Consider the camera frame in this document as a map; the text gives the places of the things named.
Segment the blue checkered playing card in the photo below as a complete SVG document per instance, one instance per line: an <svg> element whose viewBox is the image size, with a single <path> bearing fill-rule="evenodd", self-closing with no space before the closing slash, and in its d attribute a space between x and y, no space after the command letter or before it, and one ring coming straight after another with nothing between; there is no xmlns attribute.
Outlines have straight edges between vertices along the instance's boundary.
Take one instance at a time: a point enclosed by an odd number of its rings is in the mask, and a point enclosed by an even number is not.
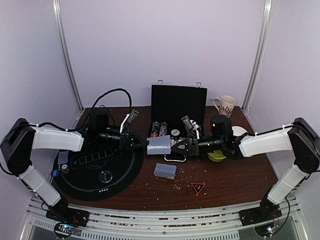
<svg viewBox="0 0 320 240"><path fill-rule="evenodd" d="M171 137L169 135L149 137L146 153L148 155L168 155L171 153Z"/></svg>
<svg viewBox="0 0 320 240"><path fill-rule="evenodd" d="M68 151L59 151L58 152L58 165L63 165L68 163L69 152Z"/></svg>

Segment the grey card deck box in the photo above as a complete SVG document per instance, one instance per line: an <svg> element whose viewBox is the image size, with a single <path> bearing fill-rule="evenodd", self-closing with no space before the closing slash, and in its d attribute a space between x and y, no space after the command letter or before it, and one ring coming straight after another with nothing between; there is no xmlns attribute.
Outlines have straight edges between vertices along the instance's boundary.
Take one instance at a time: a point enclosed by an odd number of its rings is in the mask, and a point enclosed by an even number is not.
<svg viewBox="0 0 320 240"><path fill-rule="evenodd" d="M170 164L157 163L154 169L154 176L174 180L176 176L177 166Z"/></svg>

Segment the black poker chip case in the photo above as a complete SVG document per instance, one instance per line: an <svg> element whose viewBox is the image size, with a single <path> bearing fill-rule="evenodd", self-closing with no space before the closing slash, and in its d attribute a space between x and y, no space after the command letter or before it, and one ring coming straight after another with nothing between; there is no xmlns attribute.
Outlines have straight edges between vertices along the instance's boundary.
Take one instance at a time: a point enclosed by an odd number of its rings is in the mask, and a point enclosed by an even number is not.
<svg viewBox="0 0 320 240"><path fill-rule="evenodd" d="M153 84L151 86L151 119L149 127L149 137L151 138L151 129L153 122L167 123L167 135L171 138L171 147L182 140L193 139L187 136L185 125L181 118L188 116L191 120L197 122L204 134L204 121L207 103L208 89L198 86L179 86ZM178 129L180 135L171 136L171 130ZM163 156L168 162L184 162L188 156L171 152Z"/></svg>

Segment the clear black round button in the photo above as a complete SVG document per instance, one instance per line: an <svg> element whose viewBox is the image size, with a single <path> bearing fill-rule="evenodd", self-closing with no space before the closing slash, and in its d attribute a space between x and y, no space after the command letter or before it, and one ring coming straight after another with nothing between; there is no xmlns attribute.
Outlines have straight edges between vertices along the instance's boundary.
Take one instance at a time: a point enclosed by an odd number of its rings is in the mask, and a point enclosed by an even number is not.
<svg viewBox="0 0 320 240"><path fill-rule="evenodd" d="M104 170L99 173L98 179L100 182L107 184L113 179L113 174L108 170Z"/></svg>

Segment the blue small blind button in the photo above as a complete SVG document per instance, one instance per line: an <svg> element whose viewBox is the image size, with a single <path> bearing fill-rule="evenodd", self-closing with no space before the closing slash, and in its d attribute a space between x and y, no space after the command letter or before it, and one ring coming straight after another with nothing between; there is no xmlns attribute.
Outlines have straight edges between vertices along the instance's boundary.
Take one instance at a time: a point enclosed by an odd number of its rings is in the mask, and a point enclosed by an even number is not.
<svg viewBox="0 0 320 240"><path fill-rule="evenodd" d="M60 171L58 169L53 169L50 175L52 178L57 178L60 175Z"/></svg>

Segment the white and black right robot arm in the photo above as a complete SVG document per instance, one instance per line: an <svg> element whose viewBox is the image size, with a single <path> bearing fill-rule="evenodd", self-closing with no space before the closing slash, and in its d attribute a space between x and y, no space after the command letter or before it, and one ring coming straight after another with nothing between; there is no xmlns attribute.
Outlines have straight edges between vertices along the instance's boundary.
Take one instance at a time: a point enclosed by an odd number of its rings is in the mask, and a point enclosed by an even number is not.
<svg viewBox="0 0 320 240"><path fill-rule="evenodd" d="M302 118L293 123L262 133L235 136L231 119L214 115L210 119L211 135L186 138L171 151L187 157L198 157L214 150L233 160L279 151L293 151L295 160L283 176L264 195L258 207L241 210L243 226L263 223L282 215L280 203L320 167L320 137Z"/></svg>

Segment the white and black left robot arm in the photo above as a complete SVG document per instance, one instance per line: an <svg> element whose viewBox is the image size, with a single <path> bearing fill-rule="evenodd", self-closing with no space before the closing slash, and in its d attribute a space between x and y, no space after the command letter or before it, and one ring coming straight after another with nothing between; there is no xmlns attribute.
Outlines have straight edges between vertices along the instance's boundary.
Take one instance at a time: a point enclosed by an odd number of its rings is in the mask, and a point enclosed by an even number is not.
<svg viewBox="0 0 320 240"><path fill-rule="evenodd" d="M68 201L33 166L30 159L34 150L59 150L79 152L92 141L100 143L114 141L117 149L134 150L144 148L146 140L133 141L138 136L127 130L137 118L138 112L130 108L118 129L100 126L87 115L79 128L67 129L52 122L29 123L19 118L0 143L0 150L7 165L4 173L16 176L48 207L61 222L79 226L78 217L86 211L69 208Z"/></svg>

